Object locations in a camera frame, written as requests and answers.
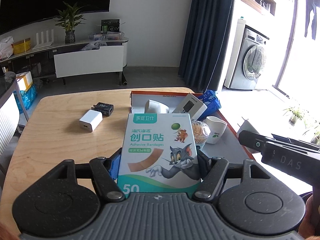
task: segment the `gray ribbed surface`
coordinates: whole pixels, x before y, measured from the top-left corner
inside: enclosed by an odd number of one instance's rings
[[[22,234],[21,239],[41,238]],[[131,193],[121,203],[107,204],[89,227],[60,240],[244,240],[258,237],[228,228],[210,204],[191,201],[185,193]],[[270,237],[278,240],[302,239],[295,233]]]
[[[19,122],[19,109],[12,94],[0,109],[0,155],[4,152]]]

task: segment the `washing machine door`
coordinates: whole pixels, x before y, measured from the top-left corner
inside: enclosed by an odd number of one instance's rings
[[[260,77],[266,63],[266,50],[261,45],[252,46],[244,57],[243,73],[249,80]]]

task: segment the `blue plastic bag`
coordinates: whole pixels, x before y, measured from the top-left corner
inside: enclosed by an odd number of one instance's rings
[[[19,102],[17,92],[15,91],[13,93],[14,93],[14,97],[15,97],[17,105],[18,105],[19,112],[20,112],[20,114],[22,114],[23,110],[22,110],[21,104]],[[37,96],[37,90],[36,90],[35,84],[32,84],[31,87],[28,89],[28,91],[20,90],[20,94],[22,97],[24,107],[26,108],[26,110],[28,110],[31,107],[33,101],[36,99],[36,96]]]
[[[199,96],[200,99],[206,106],[207,110],[198,118],[198,121],[202,121],[207,116],[213,114],[221,108],[219,99],[217,98],[215,91],[207,90],[203,95]]]

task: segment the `curtain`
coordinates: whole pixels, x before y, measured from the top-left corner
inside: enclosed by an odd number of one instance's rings
[[[234,0],[192,0],[178,74],[187,86],[217,90]]]

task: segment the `open cardboard box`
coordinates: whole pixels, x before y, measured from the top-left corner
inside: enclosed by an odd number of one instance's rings
[[[146,102],[151,99],[165,104],[172,112],[176,106],[184,99],[188,93],[178,92],[159,92],[159,91],[132,91],[131,92],[131,113],[144,113]],[[215,112],[212,116],[216,116],[225,122],[228,126],[216,144],[206,143],[202,151],[208,157],[221,157],[227,159],[230,163],[243,163],[244,159],[254,159],[248,150],[240,145],[235,130],[229,122],[224,118],[220,111]]]

